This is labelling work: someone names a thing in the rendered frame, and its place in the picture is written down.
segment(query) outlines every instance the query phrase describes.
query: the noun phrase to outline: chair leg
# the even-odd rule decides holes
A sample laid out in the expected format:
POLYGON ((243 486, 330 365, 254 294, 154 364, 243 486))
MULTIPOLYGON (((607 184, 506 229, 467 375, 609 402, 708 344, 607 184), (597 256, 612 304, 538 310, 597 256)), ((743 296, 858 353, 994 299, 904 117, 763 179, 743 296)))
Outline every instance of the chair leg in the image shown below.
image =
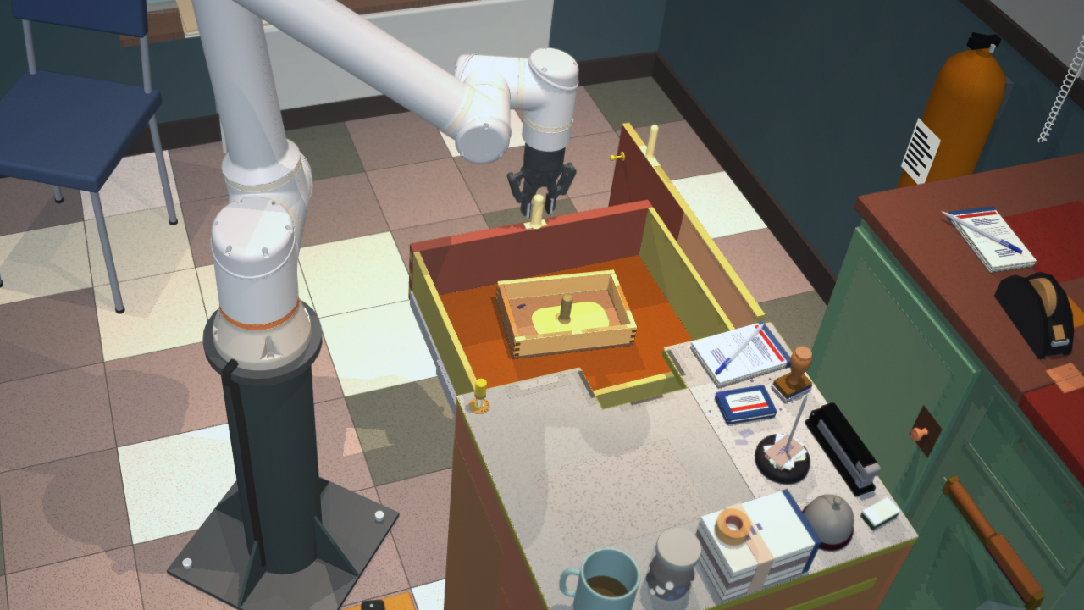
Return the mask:
POLYGON ((125 302, 120 299, 120 284, 117 283, 117 269, 113 265, 113 248, 109 247, 109 234, 105 232, 102 198, 98 196, 98 193, 90 193, 90 203, 94 206, 94 220, 98 222, 98 238, 102 241, 102 254, 105 255, 105 270, 109 274, 109 287, 113 288, 113 307, 118 314, 124 314, 125 302))
POLYGON ((169 190, 169 173, 166 173, 166 157, 162 154, 162 138, 158 137, 158 120, 151 116, 151 140, 154 141, 154 156, 158 159, 158 176, 162 178, 162 190, 166 193, 166 209, 169 211, 169 223, 177 223, 177 212, 173 210, 173 193, 169 190))

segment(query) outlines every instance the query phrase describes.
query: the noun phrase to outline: dark teal wall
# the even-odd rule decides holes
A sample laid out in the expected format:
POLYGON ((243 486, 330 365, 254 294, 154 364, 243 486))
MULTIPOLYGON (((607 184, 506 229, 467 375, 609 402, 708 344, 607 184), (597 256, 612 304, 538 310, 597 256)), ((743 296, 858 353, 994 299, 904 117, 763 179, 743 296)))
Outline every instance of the dark teal wall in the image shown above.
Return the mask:
POLYGON ((667 0, 553 0, 550 47, 579 61, 658 51, 666 9, 667 0))
MULTIPOLYGON (((838 272, 857 196, 893 189, 950 55, 990 28, 957 0, 669 0, 659 52, 838 272)), ((1003 43, 1015 87, 977 171, 1084 152, 1084 111, 1003 43)))
MULTIPOLYGON (((36 23, 38 69, 142 85, 139 47, 115 34, 36 23)), ((0 0, 0 95, 26 72, 23 22, 0 0)), ((198 38, 151 44, 151 80, 162 91, 158 122, 215 114, 215 95, 198 38)))

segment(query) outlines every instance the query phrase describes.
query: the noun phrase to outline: orange ring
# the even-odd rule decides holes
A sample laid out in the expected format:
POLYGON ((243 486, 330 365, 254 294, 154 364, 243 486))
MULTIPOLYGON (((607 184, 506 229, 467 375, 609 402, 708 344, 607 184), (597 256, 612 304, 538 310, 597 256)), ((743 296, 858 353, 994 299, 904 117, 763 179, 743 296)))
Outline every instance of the orange ring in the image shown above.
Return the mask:
POLYGON ((275 321, 273 323, 268 323, 266 325, 246 325, 244 323, 238 323, 237 321, 231 319, 230 316, 227 316, 225 312, 222 311, 221 307, 219 307, 218 313, 222 314, 222 317, 225 319, 225 322, 230 323, 231 325, 233 325, 233 326, 235 326, 237 328, 243 328, 245 330, 268 330, 270 328, 274 328, 274 327, 282 326, 282 325, 286 324, 286 321, 288 321, 289 319, 292 319, 294 316, 294 314, 297 312, 297 309, 300 308, 300 307, 301 307, 301 299, 298 298, 297 302, 294 303, 294 309, 291 310, 288 314, 286 314, 285 316, 279 319, 278 321, 275 321))
POLYGON ((745 544, 751 529, 752 522, 749 521, 749 516, 737 508, 727 508, 715 519, 715 537, 731 546, 745 544))

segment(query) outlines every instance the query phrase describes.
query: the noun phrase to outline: blue chair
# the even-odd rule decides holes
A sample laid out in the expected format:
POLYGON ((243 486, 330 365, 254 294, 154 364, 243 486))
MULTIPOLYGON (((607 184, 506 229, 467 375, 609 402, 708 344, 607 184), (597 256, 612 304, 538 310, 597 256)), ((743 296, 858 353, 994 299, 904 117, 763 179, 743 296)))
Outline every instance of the blue chair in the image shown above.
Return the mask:
POLYGON ((151 89, 146 0, 12 0, 11 9, 23 20, 29 69, 0 99, 0 174, 52 184, 56 203, 64 200, 61 186, 90 192, 114 308, 122 314, 99 192, 144 125, 151 127, 169 223, 177 224, 154 118, 162 93, 151 89), (38 69, 30 33, 35 21, 139 38, 143 87, 38 69))

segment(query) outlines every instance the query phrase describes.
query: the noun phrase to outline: mug handle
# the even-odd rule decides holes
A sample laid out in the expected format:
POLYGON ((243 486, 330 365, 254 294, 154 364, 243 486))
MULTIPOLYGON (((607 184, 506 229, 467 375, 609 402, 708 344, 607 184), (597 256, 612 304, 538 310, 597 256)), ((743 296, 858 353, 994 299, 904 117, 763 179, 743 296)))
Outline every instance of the mug handle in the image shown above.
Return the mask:
POLYGON ((576 597, 576 592, 569 590, 569 588, 565 586, 565 584, 568 582, 568 577, 571 576, 572 574, 576 574, 577 577, 579 577, 580 571, 577 570, 576 568, 569 568, 568 570, 565 570, 564 572, 560 573, 560 581, 557 583, 557 585, 560 587, 560 593, 567 595, 568 597, 576 597))

